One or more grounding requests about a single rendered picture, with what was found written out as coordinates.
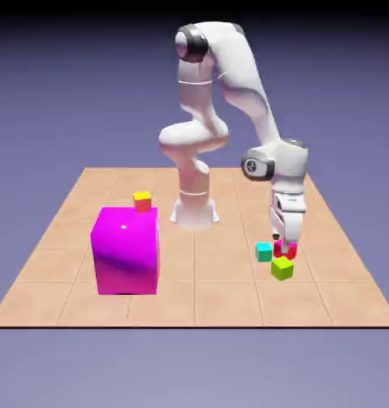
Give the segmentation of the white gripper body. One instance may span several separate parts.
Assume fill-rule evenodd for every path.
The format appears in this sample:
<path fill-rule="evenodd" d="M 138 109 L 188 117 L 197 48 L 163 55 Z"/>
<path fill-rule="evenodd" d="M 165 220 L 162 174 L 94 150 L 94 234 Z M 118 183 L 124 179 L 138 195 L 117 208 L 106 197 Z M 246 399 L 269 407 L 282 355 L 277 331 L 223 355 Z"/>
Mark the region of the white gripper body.
<path fill-rule="evenodd" d="M 279 233 L 283 241 L 298 242 L 301 237 L 305 212 L 305 207 L 298 211 L 280 211 L 271 206 L 269 219 L 272 225 L 272 234 Z"/>

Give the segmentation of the small green cube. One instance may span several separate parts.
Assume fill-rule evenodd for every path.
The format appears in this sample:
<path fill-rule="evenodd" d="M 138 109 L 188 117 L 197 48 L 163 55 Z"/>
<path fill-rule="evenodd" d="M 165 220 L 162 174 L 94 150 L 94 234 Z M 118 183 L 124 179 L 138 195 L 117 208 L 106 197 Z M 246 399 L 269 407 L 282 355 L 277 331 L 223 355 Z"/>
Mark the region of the small green cube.
<path fill-rule="evenodd" d="M 285 281 L 293 276 L 293 263 L 286 257 L 273 258 L 271 274 L 279 281 Z"/>

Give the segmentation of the small yellow cube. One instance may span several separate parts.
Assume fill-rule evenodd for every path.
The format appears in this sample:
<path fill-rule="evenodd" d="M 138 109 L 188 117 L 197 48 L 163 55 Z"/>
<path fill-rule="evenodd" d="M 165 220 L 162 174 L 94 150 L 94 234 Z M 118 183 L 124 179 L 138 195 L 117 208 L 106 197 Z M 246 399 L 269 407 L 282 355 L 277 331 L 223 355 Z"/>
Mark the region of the small yellow cube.
<path fill-rule="evenodd" d="M 152 208 L 151 195 L 149 191 L 138 191 L 133 195 L 134 207 L 137 212 L 143 213 L 148 212 Z"/>

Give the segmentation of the small red cube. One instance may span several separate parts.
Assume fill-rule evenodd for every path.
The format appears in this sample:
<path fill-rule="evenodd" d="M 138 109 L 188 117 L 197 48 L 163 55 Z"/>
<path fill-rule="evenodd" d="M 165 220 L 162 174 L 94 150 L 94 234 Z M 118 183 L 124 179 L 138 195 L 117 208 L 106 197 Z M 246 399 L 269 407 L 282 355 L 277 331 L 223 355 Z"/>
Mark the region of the small red cube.
<path fill-rule="evenodd" d="M 291 242 L 289 244 L 289 249 L 287 253 L 283 253 L 281 251 L 281 246 L 282 246 L 282 240 L 277 240 L 274 242 L 273 255 L 275 257 L 287 257 L 289 260 L 292 260 L 293 258 L 296 257 L 297 255 L 297 243 L 296 242 Z"/>

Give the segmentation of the small cyan cube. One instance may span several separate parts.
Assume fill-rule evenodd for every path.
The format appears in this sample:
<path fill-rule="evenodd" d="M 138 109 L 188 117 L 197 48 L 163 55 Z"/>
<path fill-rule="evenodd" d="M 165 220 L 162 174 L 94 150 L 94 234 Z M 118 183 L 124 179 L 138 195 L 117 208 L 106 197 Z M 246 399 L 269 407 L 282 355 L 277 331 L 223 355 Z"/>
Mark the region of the small cyan cube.
<path fill-rule="evenodd" d="M 258 262 L 271 262 L 273 247 L 270 242 L 257 242 L 255 245 L 255 257 Z"/>

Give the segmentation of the large magenta box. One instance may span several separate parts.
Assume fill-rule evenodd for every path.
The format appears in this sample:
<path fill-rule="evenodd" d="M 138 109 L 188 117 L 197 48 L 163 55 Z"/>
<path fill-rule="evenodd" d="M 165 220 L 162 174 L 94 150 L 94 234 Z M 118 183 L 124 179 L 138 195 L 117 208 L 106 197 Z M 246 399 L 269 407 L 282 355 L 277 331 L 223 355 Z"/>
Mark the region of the large magenta box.
<path fill-rule="evenodd" d="M 104 207 L 90 233 L 101 295 L 155 295 L 159 279 L 158 209 Z"/>

